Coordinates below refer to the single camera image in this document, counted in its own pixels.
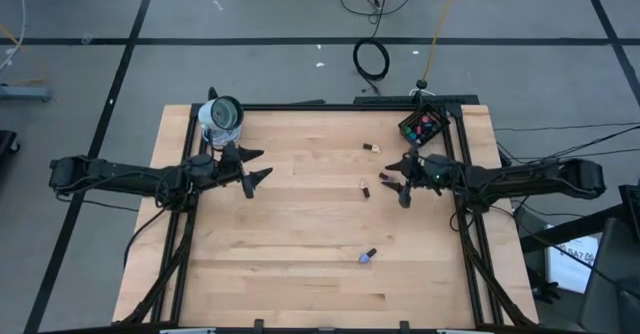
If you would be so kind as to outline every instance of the white paper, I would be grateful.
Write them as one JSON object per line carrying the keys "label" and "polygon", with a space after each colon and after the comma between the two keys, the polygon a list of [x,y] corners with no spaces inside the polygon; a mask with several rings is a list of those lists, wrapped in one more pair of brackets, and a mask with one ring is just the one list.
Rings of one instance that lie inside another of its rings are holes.
{"label": "white paper", "polygon": [[[560,244],[558,247],[573,254],[583,262],[593,265],[598,253],[598,239],[586,236]],[[591,269],[555,248],[547,248],[546,257],[548,282],[557,282],[559,288],[584,294]]]}

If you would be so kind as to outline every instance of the black metal frame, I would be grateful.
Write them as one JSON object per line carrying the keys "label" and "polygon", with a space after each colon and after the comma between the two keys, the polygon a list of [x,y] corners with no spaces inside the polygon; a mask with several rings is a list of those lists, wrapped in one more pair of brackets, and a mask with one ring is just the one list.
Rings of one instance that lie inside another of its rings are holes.
{"label": "black metal frame", "polygon": [[[440,108],[443,111],[449,112],[454,117],[457,134],[459,138],[460,149],[462,153],[462,160],[465,164],[471,164],[471,155],[469,151],[469,144],[467,141],[467,135],[464,125],[464,118],[462,115],[461,105],[463,104],[478,104],[478,98],[474,95],[464,96],[447,96],[447,97],[423,97],[422,102],[429,102],[430,104]],[[182,158],[186,158],[191,154],[193,149],[193,142],[195,136],[195,129],[197,125],[197,113],[202,104],[192,104],[191,112],[189,115],[189,124],[187,127],[187,134],[185,137],[185,143],[183,147]],[[413,111],[416,105],[420,105],[420,102],[416,103],[416,98],[409,96],[402,97],[379,97],[379,98],[356,98],[354,104],[249,104],[244,105],[244,110],[247,111]],[[445,145],[445,151],[449,158],[455,159],[453,139],[451,135],[451,128],[447,127],[443,131],[443,139]],[[199,153],[204,153],[207,149],[206,143],[200,139]],[[456,213],[458,219],[459,228],[467,227],[466,220],[466,207],[459,198],[454,197],[456,202]],[[183,235],[188,235],[188,238],[192,237],[194,224],[197,214],[197,209],[191,210],[187,214],[187,225],[185,225],[185,232]],[[169,227],[167,230],[167,236],[165,239],[165,248],[163,251],[163,257],[161,261],[161,270],[167,268],[170,259],[173,257],[173,248],[176,242],[177,227],[180,222],[181,213],[172,212],[169,221]],[[484,226],[484,220],[482,215],[474,213],[476,235],[478,237],[478,247],[481,253],[482,263],[485,264],[489,274],[493,274],[493,267],[491,263],[490,250],[487,240],[486,229]],[[461,244],[464,247],[467,245],[469,233],[466,230],[460,230]],[[175,329],[179,328],[178,323],[180,319],[180,313],[182,308],[182,301],[184,296],[184,288],[186,284],[186,274],[188,269],[190,245],[187,246],[186,253],[183,256],[178,269],[176,288],[174,296],[172,298],[171,314],[169,321],[161,321],[162,309],[164,304],[164,292],[153,303],[151,310],[151,322],[150,323],[138,323],[138,324],[116,324],[111,327],[100,328],[86,328],[77,330],[66,330],[59,332],[50,332],[58,334],[75,334],[75,333],[159,333],[163,329]],[[494,333],[544,333],[545,329],[531,328],[531,327],[514,327],[505,326],[502,318],[502,311],[500,304],[496,298],[496,293],[488,290],[493,324],[485,323],[484,312],[480,301],[480,292],[478,289],[478,283],[476,278],[476,267],[474,267],[472,260],[464,255],[465,270],[467,275],[467,284],[469,288],[469,297],[471,300],[471,308],[473,311],[473,318],[476,330],[492,331]],[[216,328],[216,333],[319,333],[319,332],[331,332],[331,333],[436,333],[435,329],[410,329],[408,322],[400,322],[400,330],[398,329],[338,329],[332,328],[264,328],[264,321],[256,319],[253,328]]]}

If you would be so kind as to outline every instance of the black cable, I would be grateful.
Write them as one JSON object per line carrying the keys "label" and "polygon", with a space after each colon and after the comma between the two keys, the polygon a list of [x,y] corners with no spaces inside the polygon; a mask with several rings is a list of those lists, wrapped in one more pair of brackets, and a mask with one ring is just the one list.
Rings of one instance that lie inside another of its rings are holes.
{"label": "black cable", "polygon": [[532,237],[532,238],[534,238],[535,240],[539,241],[540,243],[542,243],[542,244],[544,244],[544,245],[546,245],[546,246],[548,246],[548,247],[550,247],[550,248],[554,248],[554,249],[556,249],[557,251],[561,252],[562,254],[564,254],[564,255],[568,256],[569,258],[571,258],[571,259],[573,259],[573,260],[577,261],[578,263],[582,264],[583,266],[585,266],[585,267],[589,268],[592,272],[594,272],[594,273],[598,274],[598,275],[599,275],[602,279],[604,279],[606,282],[608,282],[609,284],[613,285],[617,290],[619,290],[619,291],[624,291],[624,292],[628,293],[629,295],[633,296],[634,298],[636,298],[636,299],[640,300],[640,295],[639,295],[639,294],[634,293],[634,292],[632,292],[632,291],[629,291],[628,289],[620,288],[620,286],[618,285],[618,283],[616,283],[616,281],[615,281],[615,280],[613,280],[613,279],[609,278],[607,275],[605,275],[604,273],[602,273],[600,270],[598,270],[598,269],[594,268],[593,266],[589,265],[588,263],[586,263],[586,262],[584,262],[584,261],[582,261],[582,260],[580,260],[580,259],[576,258],[575,256],[571,255],[571,253],[569,253],[568,251],[566,251],[566,250],[564,250],[564,249],[560,248],[559,246],[557,246],[557,245],[552,245],[552,244],[551,244],[551,243],[549,243],[548,241],[546,241],[546,240],[544,240],[544,239],[540,238],[539,236],[537,236],[535,233],[533,233],[533,232],[532,232],[531,230],[529,230],[527,227],[525,227],[524,225],[522,225],[521,220],[518,220],[518,218],[514,218],[514,217],[513,217],[513,215],[512,215],[511,213],[509,213],[508,211],[506,211],[506,210],[504,210],[504,209],[502,209],[502,208],[499,208],[499,207],[497,207],[497,206],[494,206],[494,205],[492,205],[492,207],[493,207],[493,208],[496,208],[496,209],[498,209],[498,210],[500,210],[500,211],[502,211],[503,213],[505,213],[505,214],[509,215],[511,218],[513,218],[513,219],[515,220],[515,222],[516,222],[516,225],[517,225],[519,228],[522,228],[524,231],[526,231],[526,232],[527,232],[529,235],[531,235],[531,237]]}
{"label": "black cable", "polygon": [[129,239],[129,243],[127,243],[127,248],[124,250],[124,263],[122,264],[123,267],[127,266],[127,259],[129,258],[129,250],[131,249],[131,245],[133,244],[133,241],[136,239],[136,237],[138,237],[138,235],[140,235],[140,233],[142,233],[142,231],[145,228],[151,225],[151,223],[153,223],[156,219],[158,219],[160,215],[162,215],[162,213],[164,212],[165,212],[165,209],[162,208],[158,212],[158,214],[154,215],[153,217],[151,217],[151,219],[147,220],[146,223],[144,223],[138,230],[136,230],[135,233],[133,233],[133,236],[131,237],[131,239]]}
{"label": "black cable", "polygon": [[[612,150],[612,151],[606,151],[606,152],[597,152],[597,153],[589,153],[589,154],[577,154],[577,155],[563,155],[563,158],[584,158],[584,157],[590,157],[590,156],[600,156],[600,155],[609,155],[609,154],[618,154],[618,153],[628,153],[628,152],[635,152],[635,151],[640,151],[640,148],[631,148],[631,149],[620,149],[620,150]],[[521,160],[540,160],[540,159],[544,159],[544,157],[518,157],[518,159]]]}
{"label": "black cable", "polygon": [[[61,201],[61,202],[63,202],[63,203],[71,203],[71,199],[62,198],[60,196],[60,194],[56,194],[56,199]],[[101,207],[105,207],[105,208],[118,209],[118,210],[127,210],[127,211],[131,211],[131,212],[134,212],[134,213],[138,212],[138,209],[119,206],[119,205],[105,204],[105,203],[100,203],[100,202],[93,201],[93,200],[83,200],[82,202],[85,203],[85,204],[93,204],[93,205],[97,205],[97,206],[101,206]]]}
{"label": "black cable", "polygon": [[402,4],[400,4],[400,6],[398,6],[397,8],[395,8],[395,9],[393,9],[391,11],[388,11],[386,13],[382,9],[380,9],[379,13],[377,11],[374,11],[373,13],[364,13],[364,12],[359,12],[357,10],[353,10],[353,9],[347,7],[345,5],[345,3],[344,3],[344,0],[340,0],[340,3],[342,4],[342,7],[345,10],[347,10],[348,12],[352,13],[352,14],[363,15],[363,16],[368,16],[368,17],[374,16],[374,17],[378,17],[378,18],[380,18],[383,15],[389,15],[389,14],[393,14],[393,13],[397,12],[398,10],[402,9],[408,2],[409,2],[409,0],[404,0],[402,2]]}
{"label": "black cable", "polygon": [[[88,185],[88,186],[86,186],[86,187],[83,187],[83,188],[80,188],[80,189],[77,189],[77,190],[68,191],[67,193],[68,193],[68,194],[84,193],[84,192],[86,192],[86,191],[87,191],[87,190],[89,190],[89,189],[93,189],[93,188],[95,188],[95,187],[98,187],[98,186],[100,186],[100,185],[102,185],[102,184],[105,184],[105,183],[107,183],[107,182],[111,181],[111,180],[119,179],[119,178],[124,178],[124,177],[132,176],[132,175],[146,176],[146,177],[155,178],[155,179],[160,180],[160,178],[159,178],[158,176],[155,176],[155,175],[152,175],[152,174],[149,174],[149,173],[145,173],[145,172],[141,172],[141,171],[140,171],[140,172],[131,172],[131,173],[125,173],[125,174],[114,175],[114,176],[108,177],[108,178],[106,178],[106,179],[100,180],[100,181],[98,181],[98,182],[95,182],[95,183],[93,183],[93,184],[90,184],[90,185]],[[69,188],[69,187],[75,186],[77,183],[79,183],[79,182],[81,182],[81,181],[83,181],[83,180],[90,179],[90,178],[91,178],[91,177],[85,177],[85,178],[82,178],[82,179],[80,179],[80,180],[76,181],[76,182],[75,182],[75,183],[73,183],[73,184],[70,184],[70,185],[67,185],[67,186],[64,186],[64,187],[58,188],[58,190],[61,190],[61,189],[67,189],[67,188]]]}
{"label": "black cable", "polygon": [[[455,218],[457,212],[454,212],[453,214],[451,214],[451,216],[449,217],[449,228],[451,228],[451,230],[453,230],[454,232],[459,232],[459,229],[456,229],[453,227],[453,218]],[[469,220],[469,222],[467,223],[467,229],[471,228],[471,226],[473,225],[473,222],[475,221],[476,216],[475,214],[471,216],[471,220]]]}
{"label": "black cable", "polygon": [[549,213],[544,213],[544,212],[541,212],[541,211],[539,211],[539,210],[537,210],[537,209],[534,209],[534,208],[530,207],[528,204],[525,204],[524,202],[519,202],[519,201],[517,201],[517,200],[514,200],[514,202],[516,202],[516,203],[520,203],[520,206],[522,206],[522,207],[526,208],[528,211],[530,211],[530,212],[532,212],[532,213],[536,213],[536,214],[542,215],[542,216],[547,216],[547,217],[554,217],[554,216],[573,216],[573,217],[577,217],[577,218],[583,218],[583,217],[584,217],[584,215],[580,215],[580,214],[573,214],[573,213],[551,213],[551,214],[549,214]]}
{"label": "black cable", "polygon": [[605,141],[607,141],[607,140],[609,140],[609,139],[613,139],[613,138],[615,138],[615,137],[617,137],[617,136],[619,136],[619,135],[622,135],[622,134],[624,134],[624,133],[628,133],[628,132],[633,131],[633,130],[636,130],[636,129],[640,129],[640,125],[638,125],[638,126],[634,126],[633,128],[628,128],[628,129],[625,129],[625,130],[619,131],[619,132],[617,132],[617,133],[609,134],[609,135],[607,135],[607,136],[604,136],[604,137],[601,137],[601,138],[598,138],[598,139],[592,140],[592,141],[590,141],[590,142],[588,142],[588,143],[586,143],[586,144],[581,144],[581,145],[572,146],[572,147],[570,147],[570,148],[568,148],[568,149],[561,150],[561,151],[559,151],[559,152],[556,152],[556,153],[554,153],[554,154],[549,155],[548,157],[545,157],[545,158],[542,158],[542,159],[539,159],[539,160],[545,160],[545,159],[550,159],[550,158],[557,158],[557,157],[561,157],[561,156],[563,156],[563,155],[567,155],[567,154],[570,154],[570,153],[574,153],[574,152],[576,152],[576,151],[578,151],[578,150],[582,150],[582,149],[587,148],[587,147],[590,147],[590,146],[592,146],[592,145],[595,145],[595,144],[599,144],[599,143],[605,142]]}
{"label": "black cable", "polygon": [[529,199],[531,195],[527,195],[526,197],[524,197],[524,199],[522,199],[522,201],[520,202],[520,205],[518,205],[514,211],[514,213],[517,213],[523,206],[525,206],[525,202]]}
{"label": "black cable", "polygon": [[[382,57],[384,58],[384,68],[380,73],[378,74],[368,73],[360,65],[360,61],[358,60],[358,50],[360,50],[360,47],[362,46],[362,44],[372,44],[380,51],[380,54],[382,54]],[[376,94],[380,95],[380,90],[375,84],[372,83],[372,81],[382,80],[389,73],[389,66],[391,65],[391,61],[389,58],[389,52],[387,51],[387,48],[385,48],[384,45],[382,45],[377,40],[373,40],[371,38],[362,38],[358,40],[356,42],[356,45],[353,47],[353,64],[356,66],[356,70],[358,71],[358,74],[360,74],[362,79],[364,79],[371,86],[371,88]]]}
{"label": "black cable", "polygon": [[516,158],[513,154],[511,154],[511,152],[509,150],[507,150],[507,148],[504,147],[504,145],[500,144],[499,141],[496,141],[496,144],[498,144],[498,146],[504,150],[505,154],[507,154],[509,157],[511,157],[511,159],[515,160],[516,162],[520,163],[520,164],[525,164],[523,161],[520,161],[518,159],[520,158]]}
{"label": "black cable", "polygon": [[627,126],[627,125],[639,125],[639,124],[640,122],[627,122],[627,123],[605,123],[605,124],[588,124],[588,125],[568,125],[568,126],[541,127],[541,128],[494,128],[493,131],[527,132],[527,131],[542,131],[542,130],[600,128],[600,127],[608,127],[608,126]]}
{"label": "black cable", "polygon": [[[386,2],[387,0],[382,0],[382,6],[380,7],[380,12],[384,11],[384,5]],[[389,65],[391,64],[390,58],[389,58],[389,52],[387,51],[387,49],[380,42],[373,39],[378,33],[378,28],[380,28],[380,22],[382,21],[380,20],[380,18],[378,18],[378,21],[376,23],[376,28],[373,31],[373,34],[369,38],[362,38],[358,40],[356,42],[356,45],[353,47],[353,64],[356,66],[356,69],[358,70],[358,74],[360,74],[362,79],[364,79],[371,86],[371,88],[377,95],[380,95],[380,90],[376,85],[372,83],[372,81],[378,81],[378,80],[384,79],[384,77],[386,77],[387,73],[389,72]],[[373,46],[375,46],[382,54],[382,57],[384,58],[384,69],[379,74],[367,73],[367,71],[364,70],[360,65],[360,61],[358,60],[358,50],[360,50],[360,47],[362,46],[362,44],[373,44]]]}

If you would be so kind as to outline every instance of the black floor stripe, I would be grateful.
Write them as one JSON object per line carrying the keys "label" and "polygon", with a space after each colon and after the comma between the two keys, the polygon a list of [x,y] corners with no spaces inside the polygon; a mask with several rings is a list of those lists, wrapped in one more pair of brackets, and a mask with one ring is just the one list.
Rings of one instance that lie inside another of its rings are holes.
{"label": "black floor stripe", "polygon": [[613,51],[618,58],[618,63],[620,63],[620,67],[622,68],[622,72],[624,76],[627,78],[627,82],[629,83],[629,87],[633,92],[633,95],[636,97],[636,101],[640,105],[640,82],[638,81],[638,76],[636,75],[635,70],[633,69],[633,65],[629,61],[627,54],[624,52],[624,48],[622,47],[622,42],[618,40],[618,35],[616,34],[611,21],[609,20],[609,16],[604,10],[602,6],[602,2],[600,0],[591,0],[591,4],[593,5],[593,9],[596,11],[598,15],[598,19],[600,19],[600,24],[604,28],[604,32],[607,34],[607,38],[612,41]]}
{"label": "black floor stripe", "polygon": [[[140,29],[142,28],[142,23],[144,22],[147,10],[149,9],[150,2],[151,0],[142,0],[140,3],[140,7],[138,8],[138,13],[133,23],[133,27],[131,28],[131,33],[129,35],[129,39],[127,40],[124,53],[122,54],[120,65],[118,66],[115,78],[113,79],[113,84],[111,85],[111,89],[109,90],[109,96],[107,97],[107,100],[105,102],[102,115],[100,116],[100,121],[98,122],[96,132],[91,142],[91,147],[89,148],[89,157],[95,158],[100,152],[100,148],[102,147],[102,141],[104,140],[107,126],[109,125],[111,114],[113,113],[113,109],[117,102],[118,94],[120,93],[120,88],[122,87],[122,82],[131,61],[133,49],[135,48],[135,42],[140,34]],[[51,298],[56,279],[58,278],[58,274],[60,272],[60,267],[62,266],[62,262],[64,260],[65,252],[67,251],[69,241],[71,240],[73,228],[75,227],[78,215],[80,213],[83,197],[84,194],[75,194],[73,196],[71,204],[69,205],[67,215],[62,224],[62,229],[60,230],[60,235],[58,235],[56,245],[53,248],[53,254],[51,255],[51,259],[49,260],[49,265],[47,266],[44,278],[42,279],[42,283],[40,284],[40,289],[38,290],[36,300],[33,303],[33,307],[31,308],[31,313],[29,314],[29,319],[27,320],[24,333],[37,333],[40,328],[42,318],[44,317],[47,304],[49,303],[49,299]]]}
{"label": "black floor stripe", "polygon": [[[292,37],[292,38],[137,38],[136,45],[152,46],[243,46],[243,45],[354,45],[360,38]],[[386,45],[429,45],[433,38],[377,38]],[[82,44],[81,38],[25,38],[24,45],[127,45],[126,38],[96,38]],[[438,45],[477,46],[603,46],[640,45],[640,38],[439,38]],[[0,39],[0,45],[13,45]]]}

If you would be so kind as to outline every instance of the yellow cable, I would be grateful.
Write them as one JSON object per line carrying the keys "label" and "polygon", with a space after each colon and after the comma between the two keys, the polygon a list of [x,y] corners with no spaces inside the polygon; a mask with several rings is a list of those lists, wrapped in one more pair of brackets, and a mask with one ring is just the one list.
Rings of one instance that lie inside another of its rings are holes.
{"label": "yellow cable", "polygon": [[16,45],[15,50],[18,50],[20,48],[22,48],[22,50],[24,50],[25,53],[28,53],[29,55],[31,55],[35,60],[36,63],[38,63],[38,65],[40,66],[40,68],[42,69],[43,72],[43,78],[33,78],[33,79],[25,79],[25,80],[20,80],[17,81],[15,83],[11,83],[11,86],[23,86],[23,85],[31,85],[31,84],[39,84],[39,83],[43,83],[46,81],[46,77],[47,77],[47,64],[45,64],[44,61],[42,61],[40,59],[40,57],[38,57],[36,54],[30,52],[29,50],[27,50],[27,48],[24,47],[24,45],[20,45],[20,43],[18,42],[18,39],[16,39],[9,30],[7,30],[7,28],[3,27],[2,25],[0,25],[0,31],[7,37],[9,38],[9,40],[11,40],[13,42],[13,44]]}
{"label": "yellow cable", "polygon": [[447,0],[447,3],[442,8],[442,14],[440,15],[440,22],[436,27],[436,33],[433,35],[433,40],[431,41],[431,49],[429,50],[429,60],[427,61],[427,68],[424,71],[424,75],[422,76],[422,80],[427,81],[427,77],[429,76],[429,71],[431,70],[431,61],[433,60],[433,53],[436,51],[436,41],[438,40],[438,36],[440,35],[440,29],[444,25],[445,20],[447,19],[447,15],[449,14],[449,9],[451,9],[451,3],[453,0]]}

